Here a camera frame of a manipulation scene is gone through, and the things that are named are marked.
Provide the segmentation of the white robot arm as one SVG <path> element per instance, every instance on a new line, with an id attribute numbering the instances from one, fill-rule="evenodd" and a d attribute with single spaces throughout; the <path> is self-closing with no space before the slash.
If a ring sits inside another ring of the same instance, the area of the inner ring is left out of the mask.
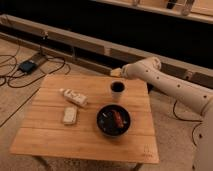
<path id="1" fill-rule="evenodd" d="M 160 69 L 161 61 L 149 57 L 112 69 L 110 75 L 141 79 L 203 116 L 202 138 L 198 142 L 193 166 L 194 171 L 213 171 L 213 90 L 165 74 Z"/>

